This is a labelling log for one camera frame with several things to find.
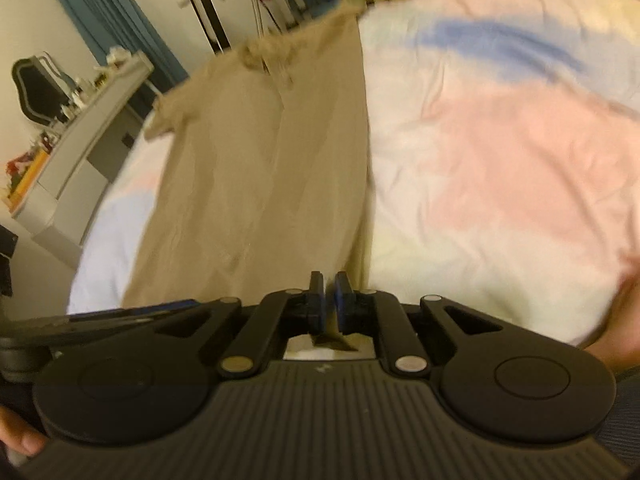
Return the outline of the person's left hand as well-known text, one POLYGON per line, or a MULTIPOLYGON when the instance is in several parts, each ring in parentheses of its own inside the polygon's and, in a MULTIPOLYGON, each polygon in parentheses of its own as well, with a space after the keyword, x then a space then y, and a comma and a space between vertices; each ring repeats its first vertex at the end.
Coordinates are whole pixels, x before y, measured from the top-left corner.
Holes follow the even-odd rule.
POLYGON ((25 456, 39 454, 48 443, 44 434, 5 406, 0 410, 0 438, 7 448, 25 456))

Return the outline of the person's right hand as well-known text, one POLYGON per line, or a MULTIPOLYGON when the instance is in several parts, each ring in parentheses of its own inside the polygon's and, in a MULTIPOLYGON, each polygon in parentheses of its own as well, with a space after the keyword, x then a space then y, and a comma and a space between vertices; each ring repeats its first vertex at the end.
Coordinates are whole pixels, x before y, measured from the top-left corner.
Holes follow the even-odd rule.
POLYGON ((627 264, 603 330, 585 348, 614 374, 639 366, 639 260, 630 259, 627 264))

